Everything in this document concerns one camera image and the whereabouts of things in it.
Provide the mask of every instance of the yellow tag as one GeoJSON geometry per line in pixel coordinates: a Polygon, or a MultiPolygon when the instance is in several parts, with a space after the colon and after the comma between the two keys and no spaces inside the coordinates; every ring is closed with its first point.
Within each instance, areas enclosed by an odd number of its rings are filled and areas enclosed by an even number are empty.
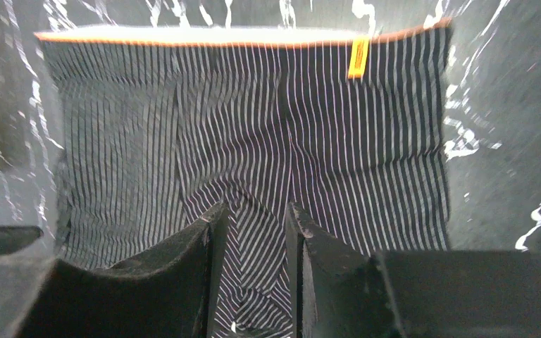
{"type": "Polygon", "coordinates": [[[370,40],[368,38],[354,40],[352,44],[352,59],[349,61],[349,72],[347,73],[348,78],[362,77],[363,72],[366,70],[369,42],[370,40]]]}

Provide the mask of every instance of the marble table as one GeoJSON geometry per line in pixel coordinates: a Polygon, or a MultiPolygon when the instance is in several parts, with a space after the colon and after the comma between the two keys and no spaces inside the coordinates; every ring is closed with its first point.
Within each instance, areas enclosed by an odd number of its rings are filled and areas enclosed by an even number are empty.
{"type": "Polygon", "coordinates": [[[337,28],[377,34],[454,18],[446,134],[455,249],[541,250],[541,1],[0,0],[0,225],[52,251],[62,118],[32,33],[112,25],[337,28]]]}

